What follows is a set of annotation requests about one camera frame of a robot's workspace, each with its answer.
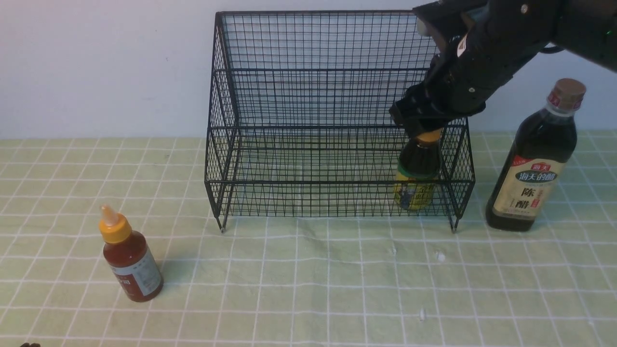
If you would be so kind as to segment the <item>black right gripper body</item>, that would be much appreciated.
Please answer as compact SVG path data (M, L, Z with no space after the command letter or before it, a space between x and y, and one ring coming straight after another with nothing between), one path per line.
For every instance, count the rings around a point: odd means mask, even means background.
M507 27L485 11L465 35L447 44L425 79L390 107L390 116L409 137L474 116L530 59L531 41L524 29L519 24Z

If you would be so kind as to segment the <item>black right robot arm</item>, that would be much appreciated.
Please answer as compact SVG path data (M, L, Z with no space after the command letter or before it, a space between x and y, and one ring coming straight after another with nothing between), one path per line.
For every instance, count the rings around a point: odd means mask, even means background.
M614 72L616 11L614 0L441 0L415 7L439 53L390 116L410 138L474 116L548 44Z

